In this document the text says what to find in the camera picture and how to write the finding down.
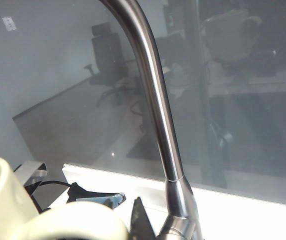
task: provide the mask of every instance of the chair backrest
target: chair backrest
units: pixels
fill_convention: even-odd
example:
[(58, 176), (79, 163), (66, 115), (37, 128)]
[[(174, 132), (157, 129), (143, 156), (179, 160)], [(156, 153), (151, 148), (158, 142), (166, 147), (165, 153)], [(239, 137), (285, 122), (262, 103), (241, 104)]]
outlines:
[(128, 68), (123, 57), (121, 42), (117, 33), (111, 33), (106, 23), (92, 27), (92, 44), (94, 48), (95, 61), (101, 74), (113, 74), (117, 77), (125, 77)]

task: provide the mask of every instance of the cup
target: cup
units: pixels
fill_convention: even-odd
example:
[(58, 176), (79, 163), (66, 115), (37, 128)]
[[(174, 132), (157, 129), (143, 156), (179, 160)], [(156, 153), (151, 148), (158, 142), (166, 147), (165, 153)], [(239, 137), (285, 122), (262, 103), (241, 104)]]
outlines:
[(39, 214), (9, 164), (0, 158), (0, 240), (127, 240), (128, 230), (112, 209), (71, 202)]
[(247, 33), (246, 22), (259, 27), (262, 20), (258, 16), (249, 16), (249, 11), (241, 8), (204, 21), (206, 45), (214, 61), (234, 64), (251, 54), (259, 36)]

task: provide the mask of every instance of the faucet spout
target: faucet spout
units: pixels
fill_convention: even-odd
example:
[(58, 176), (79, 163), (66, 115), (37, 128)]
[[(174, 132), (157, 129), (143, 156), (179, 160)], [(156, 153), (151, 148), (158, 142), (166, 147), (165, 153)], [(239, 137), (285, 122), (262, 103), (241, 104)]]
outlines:
[(162, 66), (151, 27), (136, 0), (100, 0), (122, 26), (136, 56), (162, 161), (168, 218), (162, 240), (202, 240), (197, 205), (183, 172)]

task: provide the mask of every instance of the wall outlet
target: wall outlet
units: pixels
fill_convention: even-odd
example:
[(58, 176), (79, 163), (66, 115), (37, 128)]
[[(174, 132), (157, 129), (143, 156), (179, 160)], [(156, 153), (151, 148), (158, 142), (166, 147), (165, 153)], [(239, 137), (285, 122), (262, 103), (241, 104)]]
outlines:
[(15, 23), (14, 23), (12, 17), (5, 16), (5, 17), (2, 17), (2, 19), (3, 19), (3, 22), (5, 24), (6, 30), (13, 31), (13, 30), (17, 29), (17, 26), (15, 26)]

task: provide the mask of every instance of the white wall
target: white wall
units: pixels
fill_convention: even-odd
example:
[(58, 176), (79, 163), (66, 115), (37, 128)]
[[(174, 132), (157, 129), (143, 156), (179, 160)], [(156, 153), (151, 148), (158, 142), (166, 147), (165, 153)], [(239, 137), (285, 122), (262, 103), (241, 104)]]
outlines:
[(0, 157), (13, 168), (33, 157), (12, 117), (90, 76), (91, 26), (107, 20), (97, 0), (0, 0)]

